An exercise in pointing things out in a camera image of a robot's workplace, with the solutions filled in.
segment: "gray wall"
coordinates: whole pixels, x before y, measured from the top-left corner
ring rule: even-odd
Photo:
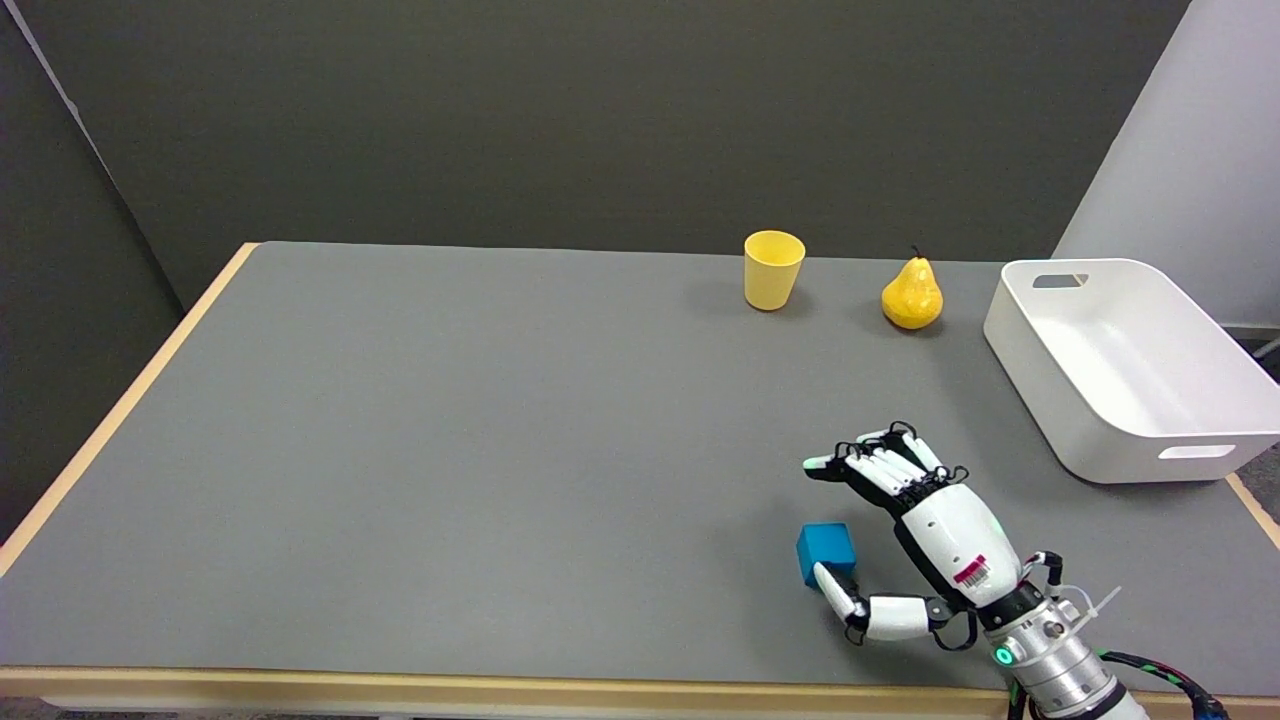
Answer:
[[[0,12],[0,543],[177,324],[141,236]]]
[[[1196,0],[1055,258],[1165,270],[1220,323],[1280,327],[1280,3]]]
[[[268,238],[1047,256],[1185,1],[19,6],[191,302]]]

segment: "bin handle hole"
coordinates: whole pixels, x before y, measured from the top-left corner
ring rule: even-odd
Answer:
[[[1087,282],[1089,282],[1089,275],[1087,273],[1036,275],[1036,279],[1032,281],[1032,287],[1036,288],[1082,287]]]
[[[1192,460],[1197,457],[1222,457],[1235,450],[1234,445],[1180,445],[1160,452],[1161,460]]]

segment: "blue cube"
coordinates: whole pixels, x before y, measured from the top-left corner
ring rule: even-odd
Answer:
[[[804,584],[814,589],[818,589],[818,580],[813,577],[814,562],[827,562],[845,574],[852,573],[858,562],[854,541],[849,539],[849,528],[844,523],[812,523],[801,528],[796,555],[800,556]]]

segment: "white zip tie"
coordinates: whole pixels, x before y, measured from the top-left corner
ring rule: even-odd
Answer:
[[[1021,662],[1016,662],[1014,665],[1010,665],[1009,669],[1016,670],[1018,667],[1027,667],[1028,665],[1034,665],[1034,664],[1039,662],[1041,660],[1044,660],[1046,657],[1048,657],[1051,653],[1057,652],[1057,650],[1060,647],[1062,647],[1062,644],[1066,643],[1066,641],[1074,638],[1075,634],[1079,633],[1080,630],[1083,630],[1084,626],[1088,625],[1091,620],[1093,620],[1094,618],[1097,618],[1098,612],[1101,612],[1102,609],[1106,607],[1106,605],[1108,602],[1111,602],[1111,598],[1115,597],[1116,593],[1120,592],[1120,585],[1116,585],[1116,589],[1108,592],[1107,597],[1103,597],[1102,602],[1100,602],[1094,607],[1093,600],[1089,598],[1089,593],[1084,592],[1084,588],[1082,588],[1079,585],[1062,585],[1062,587],[1064,588],[1071,588],[1071,589],[1079,592],[1082,596],[1084,596],[1084,602],[1089,606],[1089,609],[1065,633],[1062,633],[1062,637],[1060,637],[1056,641],[1053,641],[1039,655],[1037,655],[1036,657],[1032,657],[1030,660],[1024,660]]]

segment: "yellow pear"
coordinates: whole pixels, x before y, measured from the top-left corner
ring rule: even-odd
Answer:
[[[933,277],[933,266],[920,256],[919,250],[902,265],[893,282],[884,286],[881,307],[891,323],[909,331],[918,331],[942,314],[942,288]]]

